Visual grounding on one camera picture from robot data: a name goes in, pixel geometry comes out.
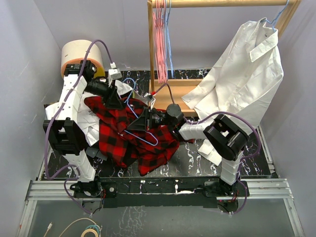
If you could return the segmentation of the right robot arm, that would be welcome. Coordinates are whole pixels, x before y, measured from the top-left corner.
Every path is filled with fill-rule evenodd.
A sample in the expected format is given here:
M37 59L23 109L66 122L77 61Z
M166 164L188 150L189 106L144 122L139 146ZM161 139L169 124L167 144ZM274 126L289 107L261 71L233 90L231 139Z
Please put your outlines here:
M180 140L208 140L222 158L221 192L231 196L237 191L241 153L249 140L249 136L239 126L223 113L218 113L212 122L189 122L178 104L170 104L164 112L145 107L127 129L148 132L163 125Z

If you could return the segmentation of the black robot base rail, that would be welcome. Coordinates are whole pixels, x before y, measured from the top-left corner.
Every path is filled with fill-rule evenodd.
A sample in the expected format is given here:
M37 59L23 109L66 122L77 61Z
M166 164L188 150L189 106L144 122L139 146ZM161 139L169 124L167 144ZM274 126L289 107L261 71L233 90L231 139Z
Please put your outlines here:
M238 209L237 199L249 197L245 181L226 184L218 177L99 178L70 186L77 198L98 198L103 208L128 206L170 207L219 204Z

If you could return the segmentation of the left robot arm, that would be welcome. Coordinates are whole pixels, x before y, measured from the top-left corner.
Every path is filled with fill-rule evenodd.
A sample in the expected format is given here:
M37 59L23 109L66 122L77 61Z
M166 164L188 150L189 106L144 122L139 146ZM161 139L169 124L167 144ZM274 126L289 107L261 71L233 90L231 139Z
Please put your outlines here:
M78 110L84 92L100 96L102 104L108 109L123 109L115 85L115 80L120 79L122 75L115 63L110 65L108 78L102 82L94 78L97 68L90 60L67 64L61 98L52 118L46 119L43 123L46 146L51 146L64 156L78 180L86 183L84 190L91 197L101 194L102 185L94 180L96 171L84 151L87 148L87 141L78 125Z

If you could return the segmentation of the red black plaid shirt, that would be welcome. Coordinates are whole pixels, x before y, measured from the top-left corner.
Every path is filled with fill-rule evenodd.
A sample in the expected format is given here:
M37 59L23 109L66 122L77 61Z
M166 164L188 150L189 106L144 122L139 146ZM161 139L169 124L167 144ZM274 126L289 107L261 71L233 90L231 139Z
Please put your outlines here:
M128 168L138 161L138 171L144 176L165 165L180 146L167 126L159 126L149 132L127 128L146 108L140 100L129 99L122 110L106 108L99 96L85 98L84 103L99 118L101 153L121 168Z

